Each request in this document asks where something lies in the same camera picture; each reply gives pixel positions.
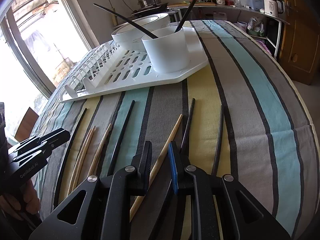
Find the metal screw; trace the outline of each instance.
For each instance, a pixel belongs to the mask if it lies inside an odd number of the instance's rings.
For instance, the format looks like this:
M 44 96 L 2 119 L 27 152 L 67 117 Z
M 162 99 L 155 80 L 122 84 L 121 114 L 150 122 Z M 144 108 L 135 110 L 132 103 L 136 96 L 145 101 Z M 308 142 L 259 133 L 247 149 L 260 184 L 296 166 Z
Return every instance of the metal screw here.
M 88 177 L 88 181 L 89 182 L 95 182 L 97 179 L 98 179 L 98 177 L 95 176 L 95 175 L 91 175 L 91 176 Z
M 195 166 L 193 166 L 193 165 L 187 166 L 187 171 L 195 171 L 195 170 L 196 170 Z
M 224 180 L 231 182 L 231 181 L 233 181 L 233 177 L 232 177 L 232 175 L 227 174 L 226 176 L 224 176 Z
M 132 171 L 134 171 L 134 169 L 135 169 L 135 167 L 133 167 L 133 166 L 126 166 L 125 171 L 132 172 Z

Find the teal stripe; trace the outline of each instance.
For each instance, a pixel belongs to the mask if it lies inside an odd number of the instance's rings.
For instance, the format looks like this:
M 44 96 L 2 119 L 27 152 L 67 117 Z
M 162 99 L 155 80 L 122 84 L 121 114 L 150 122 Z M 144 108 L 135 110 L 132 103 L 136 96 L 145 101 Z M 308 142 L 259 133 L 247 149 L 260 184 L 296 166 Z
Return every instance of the teal stripe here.
M 279 205 L 276 219 L 291 235 L 300 208 L 300 164 L 286 112 L 264 72 L 245 49 L 214 21 L 205 21 L 243 69 L 270 126 L 278 169 Z
M 59 116 L 57 117 L 57 119 L 55 120 L 55 125 L 51 131 L 54 131 L 54 130 L 61 127 L 64 118 L 66 117 L 67 113 L 69 112 L 69 109 L 71 108 L 71 105 L 72 105 L 72 102 L 64 104 L 63 109 L 62 109 L 61 113 L 59 114 Z M 41 196 L 42 196 L 44 177 L 45 177 L 45 174 L 47 171 L 47 167 L 48 167 L 48 165 L 44 166 L 37 174 L 38 182 L 35 185 L 35 190 L 37 191 L 37 195 L 38 195 L 39 199 L 41 199 Z
M 132 100 L 134 100 L 135 103 L 121 143 L 121 148 L 115 166 L 115 172 L 131 164 L 132 157 L 135 156 L 137 151 L 139 134 L 141 130 L 144 109 L 147 103 L 148 93 L 149 87 L 126 91 L 110 136 L 106 156 L 104 158 L 101 169 L 101 178 L 107 175 L 113 150 L 119 138 L 124 120 L 130 108 L 130 104 Z

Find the white cup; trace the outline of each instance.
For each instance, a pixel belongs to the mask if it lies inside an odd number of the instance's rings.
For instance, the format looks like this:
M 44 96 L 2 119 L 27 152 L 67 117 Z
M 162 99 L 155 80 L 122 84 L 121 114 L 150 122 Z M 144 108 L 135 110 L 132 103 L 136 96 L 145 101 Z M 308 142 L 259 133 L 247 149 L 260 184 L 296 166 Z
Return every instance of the white cup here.
M 156 72 L 176 72 L 189 65 L 189 51 L 183 28 L 175 33 L 176 28 L 173 26 L 153 31 L 152 33 L 158 36 L 157 39 L 148 35 L 142 37 L 143 45 Z

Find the kettle handle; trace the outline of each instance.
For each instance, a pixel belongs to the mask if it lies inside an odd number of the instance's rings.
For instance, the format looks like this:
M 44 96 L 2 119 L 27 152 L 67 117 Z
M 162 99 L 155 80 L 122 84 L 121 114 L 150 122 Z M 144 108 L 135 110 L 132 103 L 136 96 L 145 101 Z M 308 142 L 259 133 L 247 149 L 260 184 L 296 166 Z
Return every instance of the kettle handle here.
M 283 13 L 283 1 L 282 0 L 277 0 L 277 1 L 279 1 L 281 3 L 281 11 L 280 12 L 278 11 L 278 13 L 281 14 L 281 13 Z

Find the floor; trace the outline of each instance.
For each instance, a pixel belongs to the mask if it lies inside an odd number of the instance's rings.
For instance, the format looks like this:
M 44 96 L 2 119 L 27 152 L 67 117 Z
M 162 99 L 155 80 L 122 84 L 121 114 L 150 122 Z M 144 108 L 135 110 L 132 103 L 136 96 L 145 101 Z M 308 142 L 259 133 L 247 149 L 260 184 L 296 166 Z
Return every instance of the floor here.
M 316 73 L 310 86 L 297 81 L 293 81 L 293 83 L 309 110 L 320 141 L 320 72 Z

